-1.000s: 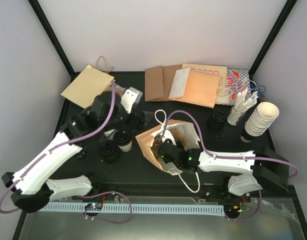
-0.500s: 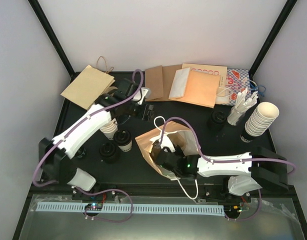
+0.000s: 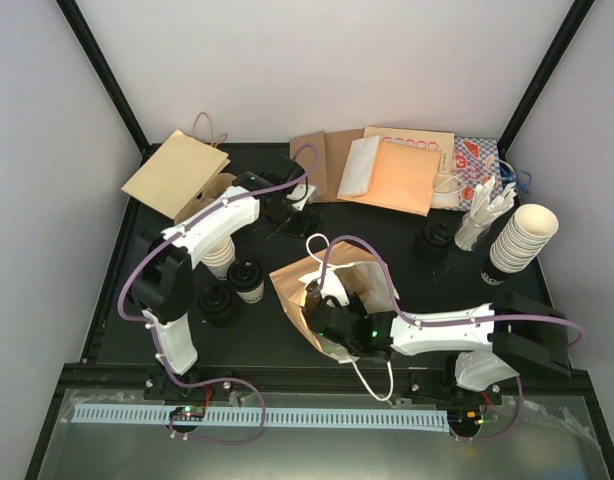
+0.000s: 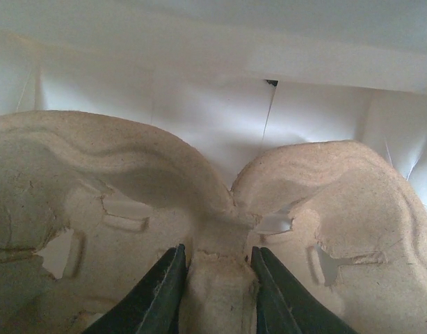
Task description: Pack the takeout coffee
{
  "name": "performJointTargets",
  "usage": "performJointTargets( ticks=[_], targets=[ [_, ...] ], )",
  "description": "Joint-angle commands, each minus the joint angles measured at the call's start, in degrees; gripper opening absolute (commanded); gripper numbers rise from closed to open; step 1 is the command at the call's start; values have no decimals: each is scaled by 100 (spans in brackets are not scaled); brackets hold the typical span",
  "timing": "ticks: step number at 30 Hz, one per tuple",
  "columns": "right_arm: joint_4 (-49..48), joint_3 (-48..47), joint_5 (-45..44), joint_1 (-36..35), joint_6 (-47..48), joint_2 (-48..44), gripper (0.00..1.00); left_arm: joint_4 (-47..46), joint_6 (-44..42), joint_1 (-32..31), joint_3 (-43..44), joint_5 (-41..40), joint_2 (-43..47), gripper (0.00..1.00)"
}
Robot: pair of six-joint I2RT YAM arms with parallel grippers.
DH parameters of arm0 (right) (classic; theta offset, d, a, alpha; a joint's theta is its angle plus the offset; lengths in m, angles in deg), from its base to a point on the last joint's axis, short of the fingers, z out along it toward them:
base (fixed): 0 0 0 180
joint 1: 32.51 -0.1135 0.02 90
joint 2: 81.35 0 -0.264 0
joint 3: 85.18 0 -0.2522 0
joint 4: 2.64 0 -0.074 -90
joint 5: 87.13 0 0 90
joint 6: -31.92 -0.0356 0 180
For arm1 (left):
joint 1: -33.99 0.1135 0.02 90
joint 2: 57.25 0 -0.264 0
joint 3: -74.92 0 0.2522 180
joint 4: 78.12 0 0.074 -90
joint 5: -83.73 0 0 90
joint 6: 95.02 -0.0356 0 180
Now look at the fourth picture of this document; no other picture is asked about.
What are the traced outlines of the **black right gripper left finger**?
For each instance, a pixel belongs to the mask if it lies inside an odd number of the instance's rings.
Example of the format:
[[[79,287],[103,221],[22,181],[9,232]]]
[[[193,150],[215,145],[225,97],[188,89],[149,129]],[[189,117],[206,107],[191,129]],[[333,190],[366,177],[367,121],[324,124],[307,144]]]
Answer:
[[[185,247],[169,248],[134,288],[84,333],[178,333]]]

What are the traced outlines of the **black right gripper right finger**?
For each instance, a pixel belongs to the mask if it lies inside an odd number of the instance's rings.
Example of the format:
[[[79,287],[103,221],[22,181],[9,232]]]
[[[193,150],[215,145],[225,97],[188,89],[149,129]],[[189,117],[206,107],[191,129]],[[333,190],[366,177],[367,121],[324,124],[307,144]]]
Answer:
[[[355,332],[315,299],[268,248],[252,248],[251,267],[259,280],[258,333]]]

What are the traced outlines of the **single pulp cup carrier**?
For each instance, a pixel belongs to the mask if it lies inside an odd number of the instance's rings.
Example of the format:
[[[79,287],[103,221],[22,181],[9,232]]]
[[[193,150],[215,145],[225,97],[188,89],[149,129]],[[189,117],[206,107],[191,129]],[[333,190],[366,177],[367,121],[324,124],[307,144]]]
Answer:
[[[427,333],[427,213],[355,141],[286,145],[227,188],[157,127],[0,116],[0,333],[80,333],[183,244],[180,333],[254,333],[268,248],[357,333]]]

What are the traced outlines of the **orange paper bag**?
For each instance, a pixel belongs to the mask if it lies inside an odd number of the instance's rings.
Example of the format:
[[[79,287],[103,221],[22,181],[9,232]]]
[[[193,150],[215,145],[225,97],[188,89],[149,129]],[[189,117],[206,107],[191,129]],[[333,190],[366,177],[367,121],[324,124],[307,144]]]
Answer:
[[[226,184],[353,139],[427,210],[427,1],[0,1],[0,115],[31,109],[162,128]]]

